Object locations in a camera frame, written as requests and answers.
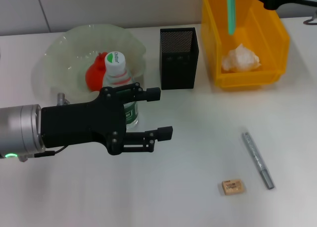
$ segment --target silver pen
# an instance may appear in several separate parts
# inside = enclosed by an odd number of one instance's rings
[[[245,145],[247,146],[248,150],[249,150],[249,153],[250,155],[252,156],[259,172],[260,172],[260,175],[266,185],[266,187],[271,190],[274,188],[274,183],[267,171],[267,168],[263,162],[263,159],[261,157],[261,155],[259,154],[258,152],[258,149],[253,141],[253,139],[251,138],[251,135],[248,133],[248,132],[245,132],[242,134],[242,138],[243,138],[243,141],[245,143]]]

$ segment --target tissue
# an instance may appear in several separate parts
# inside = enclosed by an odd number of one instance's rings
[[[246,72],[259,67],[260,59],[254,52],[240,44],[235,50],[222,57],[222,68],[226,71]]]

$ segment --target small beige block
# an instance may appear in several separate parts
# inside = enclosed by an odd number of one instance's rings
[[[243,183],[240,179],[223,181],[222,188],[225,195],[233,195],[244,192]]]

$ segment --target green indicator light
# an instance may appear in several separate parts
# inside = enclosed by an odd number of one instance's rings
[[[6,158],[11,158],[11,157],[18,157],[16,154],[7,154],[5,155]]]

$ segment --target mesh container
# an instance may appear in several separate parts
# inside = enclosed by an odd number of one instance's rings
[[[162,90],[193,88],[198,54],[195,28],[161,29],[159,69]]]

